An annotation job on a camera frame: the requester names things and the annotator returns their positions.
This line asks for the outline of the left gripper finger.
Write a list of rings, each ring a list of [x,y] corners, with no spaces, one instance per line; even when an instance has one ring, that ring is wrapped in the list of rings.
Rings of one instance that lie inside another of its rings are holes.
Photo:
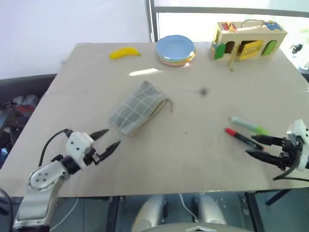
[[[115,142],[109,147],[106,148],[105,152],[100,155],[100,161],[105,160],[107,157],[109,157],[120,145],[121,141]]]
[[[103,135],[105,135],[108,131],[109,131],[109,129],[99,130],[99,131],[96,131],[96,132],[90,134],[90,137],[91,137],[94,141],[96,141],[96,140],[98,140],[99,138],[101,138]]]

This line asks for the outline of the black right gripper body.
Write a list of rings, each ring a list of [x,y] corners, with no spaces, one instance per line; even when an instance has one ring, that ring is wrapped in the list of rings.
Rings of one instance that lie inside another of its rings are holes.
[[[294,169],[299,165],[300,156],[302,153],[302,139],[300,136],[296,137],[295,144],[288,138],[283,138],[281,142],[282,150],[279,155],[281,159],[278,167],[285,170],[287,167]]]

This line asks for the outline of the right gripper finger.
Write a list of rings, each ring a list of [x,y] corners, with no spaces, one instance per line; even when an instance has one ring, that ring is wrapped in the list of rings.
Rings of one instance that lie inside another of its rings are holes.
[[[246,150],[246,153],[257,160],[260,160],[262,162],[272,164],[275,166],[279,166],[281,163],[281,159],[279,157],[273,156],[262,150],[249,149],[249,150]]]
[[[256,140],[259,143],[262,143],[264,145],[277,145],[277,146],[282,146],[283,139],[278,138],[278,137],[273,137],[269,135],[253,135],[251,136],[252,139]]]

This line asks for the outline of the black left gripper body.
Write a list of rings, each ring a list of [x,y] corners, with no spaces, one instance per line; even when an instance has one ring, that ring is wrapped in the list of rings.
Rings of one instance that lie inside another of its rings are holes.
[[[94,148],[91,148],[89,152],[84,155],[83,161],[86,166],[89,166],[91,163],[98,165],[104,160],[105,152],[98,154]]]

